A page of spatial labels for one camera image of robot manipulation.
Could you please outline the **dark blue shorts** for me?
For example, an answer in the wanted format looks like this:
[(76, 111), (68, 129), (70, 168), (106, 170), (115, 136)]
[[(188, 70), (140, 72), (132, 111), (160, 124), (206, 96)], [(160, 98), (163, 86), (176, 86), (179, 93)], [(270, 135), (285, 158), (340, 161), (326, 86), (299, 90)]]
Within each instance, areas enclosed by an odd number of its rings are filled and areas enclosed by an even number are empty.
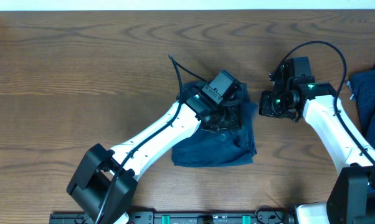
[(242, 100), (242, 127), (217, 133), (198, 129), (172, 148), (171, 160), (181, 167), (226, 167), (253, 163), (257, 154), (253, 120), (258, 105), (250, 100), (247, 85), (236, 92)]

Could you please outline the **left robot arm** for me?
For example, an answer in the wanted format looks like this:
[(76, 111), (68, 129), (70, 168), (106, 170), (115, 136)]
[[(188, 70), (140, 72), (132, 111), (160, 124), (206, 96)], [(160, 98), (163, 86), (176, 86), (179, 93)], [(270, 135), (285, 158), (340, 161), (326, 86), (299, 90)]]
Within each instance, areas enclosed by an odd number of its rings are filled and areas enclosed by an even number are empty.
[(110, 149), (101, 144), (83, 156), (67, 193), (95, 223), (128, 223), (127, 211), (140, 177), (165, 152), (201, 126), (211, 131), (240, 128), (242, 84), (222, 70), (210, 83), (181, 92), (170, 109), (135, 137)]

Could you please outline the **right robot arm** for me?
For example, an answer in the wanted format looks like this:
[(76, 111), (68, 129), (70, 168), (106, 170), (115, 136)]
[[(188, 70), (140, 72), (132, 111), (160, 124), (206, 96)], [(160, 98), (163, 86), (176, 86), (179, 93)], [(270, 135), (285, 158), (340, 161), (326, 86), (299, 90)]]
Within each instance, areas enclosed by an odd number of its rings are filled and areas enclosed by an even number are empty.
[(284, 60), (262, 92), (259, 113), (305, 120), (330, 155), (338, 178), (326, 202), (296, 205), (288, 223), (375, 223), (375, 149), (343, 109), (330, 83), (317, 83), (308, 57)]

